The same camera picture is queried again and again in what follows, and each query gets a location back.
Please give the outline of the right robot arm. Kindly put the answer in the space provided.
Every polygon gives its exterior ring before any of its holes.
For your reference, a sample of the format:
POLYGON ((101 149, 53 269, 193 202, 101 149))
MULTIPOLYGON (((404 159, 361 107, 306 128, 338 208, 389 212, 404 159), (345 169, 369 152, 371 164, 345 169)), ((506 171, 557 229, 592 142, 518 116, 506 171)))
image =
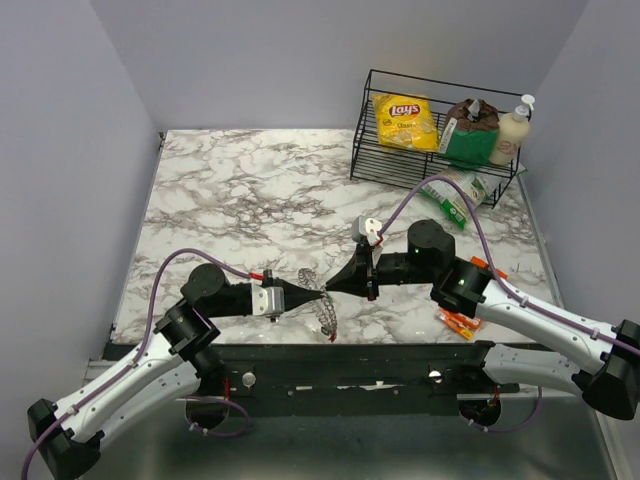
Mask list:
POLYGON ((513 330, 543 350, 520 354, 495 345, 485 358, 460 367, 460 379, 480 392, 494 381, 524 383, 580 396, 594 410, 618 420, 634 418, 639 404, 639 326, 614 326, 527 295, 499 276, 456 255, 455 239, 434 220, 413 223, 404 253, 384 254, 374 240, 377 222, 356 220, 356 249, 326 283, 332 292, 370 301, 387 285, 429 284, 440 307, 513 330))

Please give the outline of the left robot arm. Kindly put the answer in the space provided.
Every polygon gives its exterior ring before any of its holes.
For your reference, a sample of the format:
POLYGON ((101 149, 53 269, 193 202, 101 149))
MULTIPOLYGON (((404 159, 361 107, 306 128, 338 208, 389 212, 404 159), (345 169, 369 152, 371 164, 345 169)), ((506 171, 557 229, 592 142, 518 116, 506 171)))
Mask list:
POLYGON ((134 400, 146 409, 160 397, 214 393, 223 362, 211 345, 220 334, 213 319, 275 319, 323 296, 272 277, 252 275, 232 284, 215 263, 196 267, 181 294, 159 321, 147 321, 142 340, 98 378, 57 401, 40 399, 29 407, 33 447, 28 455, 40 455, 54 478, 77 479, 91 469, 101 456, 107 427, 127 421, 134 400))

